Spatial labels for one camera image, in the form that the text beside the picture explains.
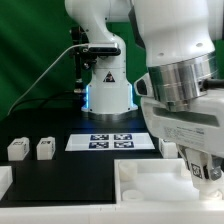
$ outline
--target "black cable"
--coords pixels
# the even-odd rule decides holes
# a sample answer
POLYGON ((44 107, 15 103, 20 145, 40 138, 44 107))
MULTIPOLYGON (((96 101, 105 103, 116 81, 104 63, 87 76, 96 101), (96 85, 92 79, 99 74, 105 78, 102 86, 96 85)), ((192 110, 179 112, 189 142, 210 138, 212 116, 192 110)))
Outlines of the black cable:
MULTIPOLYGON (((34 102, 34 101, 41 101, 41 100, 48 100, 48 98, 36 98, 36 99, 29 99, 29 100, 23 100, 23 101, 21 101, 21 102, 19 102, 19 103, 17 103, 16 105, 14 105, 13 107, 12 107, 12 109, 11 109, 11 111, 10 111, 10 113, 8 114, 8 116, 10 115, 10 114, 12 114, 13 113, 13 111, 18 107, 18 106, 20 106, 20 105, 22 105, 22 104, 25 104, 25 103, 28 103, 28 102, 34 102)), ((50 101, 50 100, 54 100, 54 101, 65 101, 65 100, 74 100, 74 99, 69 99, 69 98, 64 98, 64 99, 49 99, 48 101, 50 101)))
POLYGON ((46 98, 45 101, 39 105, 38 109, 43 108, 51 99, 55 99, 59 96, 64 96, 67 94, 74 94, 74 91, 64 91, 64 92, 53 94, 52 96, 46 98))
POLYGON ((203 82, 203 88, 207 89, 224 89, 224 80, 222 79, 206 79, 203 82))

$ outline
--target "warning label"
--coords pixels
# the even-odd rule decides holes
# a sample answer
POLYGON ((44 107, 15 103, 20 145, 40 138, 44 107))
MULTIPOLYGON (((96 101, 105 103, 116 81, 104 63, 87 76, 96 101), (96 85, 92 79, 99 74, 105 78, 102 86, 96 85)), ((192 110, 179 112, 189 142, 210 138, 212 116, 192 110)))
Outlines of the warning label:
POLYGON ((201 128, 165 127, 165 135, 176 143, 187 146, 204 147, 204 130, 201 128))
POLYGON ((107 76, 103 80, 103 82, 115 82, 113 75, 111 72, 108 72, 107 76))

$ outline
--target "silver metal part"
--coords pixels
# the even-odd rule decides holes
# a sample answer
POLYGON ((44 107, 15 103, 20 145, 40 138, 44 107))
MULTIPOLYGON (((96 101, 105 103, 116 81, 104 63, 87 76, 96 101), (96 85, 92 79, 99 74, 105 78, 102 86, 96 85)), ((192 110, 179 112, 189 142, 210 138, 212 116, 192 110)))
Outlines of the silver metal part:
POLYGON ((189 100, 206 94, 205 79, 216 78, 215 53, 176 64, 148 68, 155 99, 172 112, 189 110, 189 100))
POLYGON ((84 117, 88 117, 93 120, 100 121, 120 121, 130 117, 136 117, 138 114, 138 110, 131 110, 122 114, 94 114, 92 112, 84 112, 82 111, 84 117))

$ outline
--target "white block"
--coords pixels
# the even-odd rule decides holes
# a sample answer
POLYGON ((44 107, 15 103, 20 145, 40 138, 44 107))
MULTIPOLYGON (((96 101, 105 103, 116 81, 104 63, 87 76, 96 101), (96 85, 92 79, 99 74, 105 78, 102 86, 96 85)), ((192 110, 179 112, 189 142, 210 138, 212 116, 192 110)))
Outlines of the white block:
POLYGON ((12 168, 11 166, 0 167, 0 200, 12 184, 12 168))
POLYGON ((176 143, 164 139, 159 139, 159 150, 164 159, 178 158, 178 150, 176 143))
POLYGON ((51 160, 55 152, 55 138, 42 138, 37 145, 37 159, 51 160))
POLYGON ((14 139, 7 148, 9 161, 23 160, 30 151, 29 143, 29 139, 25 137, 14 139))

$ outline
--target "small white cube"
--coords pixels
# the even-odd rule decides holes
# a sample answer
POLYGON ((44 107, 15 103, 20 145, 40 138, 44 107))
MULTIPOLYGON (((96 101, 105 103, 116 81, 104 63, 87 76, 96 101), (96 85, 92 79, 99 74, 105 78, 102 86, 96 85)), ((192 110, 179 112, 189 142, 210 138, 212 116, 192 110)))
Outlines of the small white cube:
POLYGON ((21 161, 30 151, 30 141, 28 138, 16 138, 8 146, 8 159, 9 161, 21 161))
POLYGON ((42 138, 37 145, 37 159, 51 160, 55 153, 55 138, 42 138))
POLYGON ((178 158, 178 150, 176 143, 164 139, 159 139, 159 150, 164 159, 178 158))

